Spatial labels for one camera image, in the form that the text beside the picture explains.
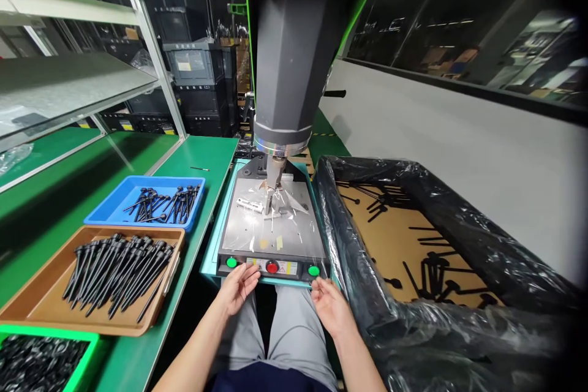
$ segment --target glass window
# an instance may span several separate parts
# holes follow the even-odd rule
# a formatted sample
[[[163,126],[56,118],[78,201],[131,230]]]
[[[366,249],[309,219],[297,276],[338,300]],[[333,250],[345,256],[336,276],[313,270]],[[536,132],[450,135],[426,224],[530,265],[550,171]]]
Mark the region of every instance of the glass window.
[[[368,0],[344,56],[588,107],[578,39],[557,0]]]

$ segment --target warning label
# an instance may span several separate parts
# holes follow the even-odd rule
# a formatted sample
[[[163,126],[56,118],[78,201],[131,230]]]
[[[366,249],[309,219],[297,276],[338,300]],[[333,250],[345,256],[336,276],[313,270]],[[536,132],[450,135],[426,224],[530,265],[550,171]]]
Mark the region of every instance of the warning label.
[[[284,260],[276,260],[275,261],[279,269],[277,271],[278,274],[286,274],[288,276],[296,276],[298,272],[298,262],[286,262]],[[253,263],[254,265],[259,265],[259,270],[262,273],[267,273],[265,266],[268,264],[268,259],[257,259],[253,257],[247,258],[247,263]]]

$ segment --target brown plastic tray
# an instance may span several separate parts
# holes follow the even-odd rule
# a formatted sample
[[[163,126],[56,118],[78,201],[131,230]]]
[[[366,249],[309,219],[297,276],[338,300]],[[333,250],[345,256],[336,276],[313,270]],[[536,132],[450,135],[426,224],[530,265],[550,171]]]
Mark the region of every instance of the brown plastic tray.
[[[112,320],[108,319],[110,302],[100,309],[95,309],[86,318],[85,314],[89,305],[82,311],[80,311],[79,306],[72,310],[70,309],[70,304],[61,298],[74,272],[75,248],[93,240],[107,239],[115,233],[120,233],[126,236],[127,239],[134,235],[139,237],[149,236],[154,241],[163,240],[172,246],[176,244],[170,263],[164,272],[162,281],[164,288],[159,289],[140,323],[137,323],[139,314],[155,289],[159,278],[153,282],[145,295],[139,298],[125,312],[121,313],[119,309]],[[0,323],[46,326],[106,335],[141,336],[155,322],[164,297],[169,291],[178,267],[179,253],[184,244],[185,234],[186,232],[182,228],[86,225],[80,228],[2,308],[0,311]]]

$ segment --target human hand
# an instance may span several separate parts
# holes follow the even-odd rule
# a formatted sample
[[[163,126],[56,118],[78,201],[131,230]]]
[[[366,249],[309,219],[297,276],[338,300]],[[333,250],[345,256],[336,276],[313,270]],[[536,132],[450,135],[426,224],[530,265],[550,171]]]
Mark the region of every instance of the human hand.
[[[214,301],[227,315],[235,315],[257,286],[260,276],[259,266],[242,263],[227,276]]]
[[[357,331],[351,308],[331,279],[317,277],[313,280],[311,297],[320,321],[333,340],[350,331]]]

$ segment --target red button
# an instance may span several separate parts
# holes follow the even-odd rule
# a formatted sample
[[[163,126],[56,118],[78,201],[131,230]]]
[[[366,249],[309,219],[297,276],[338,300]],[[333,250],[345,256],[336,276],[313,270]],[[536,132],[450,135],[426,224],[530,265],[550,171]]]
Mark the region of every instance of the red button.
[[[279,267],[275,263],[270,262],[265,266],[265,269],[270,274],[276,274],[279,270]]]

